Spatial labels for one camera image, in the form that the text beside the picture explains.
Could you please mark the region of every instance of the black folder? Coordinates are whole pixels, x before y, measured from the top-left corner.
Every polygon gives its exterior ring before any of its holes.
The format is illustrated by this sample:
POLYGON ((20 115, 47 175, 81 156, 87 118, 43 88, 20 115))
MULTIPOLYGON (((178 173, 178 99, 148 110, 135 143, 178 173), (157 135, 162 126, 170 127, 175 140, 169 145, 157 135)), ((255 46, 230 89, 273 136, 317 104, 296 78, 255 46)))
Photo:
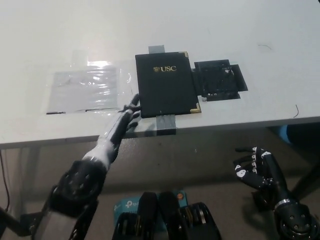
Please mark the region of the black folder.
POLYGON ((141 117, 200 113, 187 52, 135 56, 141 117))

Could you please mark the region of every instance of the floor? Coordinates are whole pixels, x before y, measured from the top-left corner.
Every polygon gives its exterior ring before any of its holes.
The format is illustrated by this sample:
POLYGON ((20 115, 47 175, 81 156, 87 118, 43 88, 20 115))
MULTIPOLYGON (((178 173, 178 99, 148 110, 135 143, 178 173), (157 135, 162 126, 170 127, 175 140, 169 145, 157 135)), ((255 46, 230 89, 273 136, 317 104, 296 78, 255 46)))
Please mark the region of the floor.
MULTIPOLYGON (((39 211, 51 186, 93 145, 78 143, 7 150, 11 192, 15 196, 12 214, 39 211)), ((204 202, 224 240, 277 239, 272 213, 257 212, 251 199, 253 190, 238 182, 234 174, 232 161, 239 155, 233 149, 256 145, 274 153, 289 187, 313 164, 312 158, 303 159, 266 128, 124 140, 106 177, 86 240, 112 239, 113 206, 120 199, 145 191, 173 189, 183 189, 189 204, 204 202)), ((320 216, 319 200, 318 189, 302 202, 320 216)), ((17 239, 9 230, 5 234, 3 239, 17 239)), ((157 239, 167 238, 161 235, 157 239)))

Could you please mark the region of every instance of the gold corner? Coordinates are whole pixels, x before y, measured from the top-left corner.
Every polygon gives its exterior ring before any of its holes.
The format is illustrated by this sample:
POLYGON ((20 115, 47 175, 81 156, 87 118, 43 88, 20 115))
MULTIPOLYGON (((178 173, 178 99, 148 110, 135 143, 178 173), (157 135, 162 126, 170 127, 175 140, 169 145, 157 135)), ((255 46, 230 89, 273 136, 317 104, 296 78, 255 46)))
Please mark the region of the gold corner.
POLYGON ((180 51, 180 54, 184 54, 186 58, 189 58, 189 54, 187 51, 180 51))
POLYGON ((201 108, 198 102, 196 103, 196 108, 190 109, 190 113, 191 114, 201 113, 201 108))

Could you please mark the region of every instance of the clear plastic sheet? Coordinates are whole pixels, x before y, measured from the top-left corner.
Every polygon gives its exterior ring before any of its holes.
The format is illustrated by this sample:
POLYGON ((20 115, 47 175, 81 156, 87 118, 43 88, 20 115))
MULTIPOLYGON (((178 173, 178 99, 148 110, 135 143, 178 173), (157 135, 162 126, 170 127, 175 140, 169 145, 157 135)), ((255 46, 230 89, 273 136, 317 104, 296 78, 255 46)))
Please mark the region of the clear plastic sheet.
POLYGON ((90 63, 53 75, 47 114, 118 110, 133 96, 131 64, 90 63))

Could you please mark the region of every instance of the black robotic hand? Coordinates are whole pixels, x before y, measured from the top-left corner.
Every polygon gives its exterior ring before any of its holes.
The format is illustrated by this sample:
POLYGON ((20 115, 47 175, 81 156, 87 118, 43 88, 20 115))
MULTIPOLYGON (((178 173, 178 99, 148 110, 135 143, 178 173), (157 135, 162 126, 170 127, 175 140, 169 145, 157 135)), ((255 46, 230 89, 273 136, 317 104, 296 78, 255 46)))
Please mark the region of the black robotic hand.
POLYGON ((260 147, 237 148, 250 155, 233 161, 237 178, 258 190, 253 193, 257 207, 273 210, 281 240, 318 240, 320 227, 309 208, 288 190, 286 179, 273 154, 260 147))

